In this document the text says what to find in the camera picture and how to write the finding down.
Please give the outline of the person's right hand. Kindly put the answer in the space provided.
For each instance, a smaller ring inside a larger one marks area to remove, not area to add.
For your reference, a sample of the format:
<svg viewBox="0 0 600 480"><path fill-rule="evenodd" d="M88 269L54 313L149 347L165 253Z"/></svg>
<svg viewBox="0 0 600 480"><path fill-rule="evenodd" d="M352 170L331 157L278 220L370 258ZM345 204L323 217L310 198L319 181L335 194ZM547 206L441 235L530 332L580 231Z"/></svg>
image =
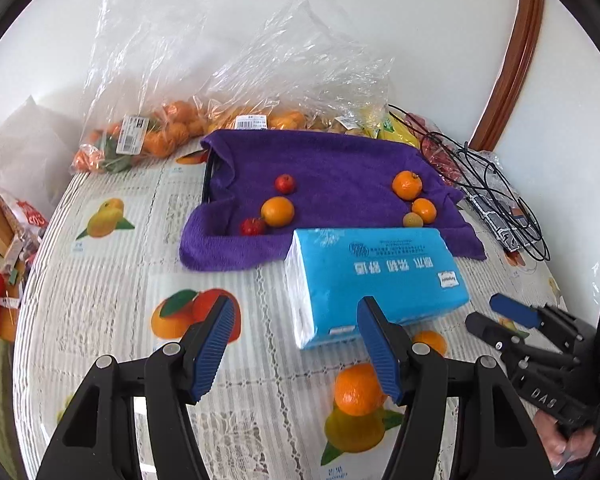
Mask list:
<svg viewBox="0 0 600 480"><path fill-rule="evenodd" d="M557 420L542 411L534 414L533 425L554 469L575 460L583 460L590 454L596 440L591 427L580 429L566 439L558 431Z"/></svg>

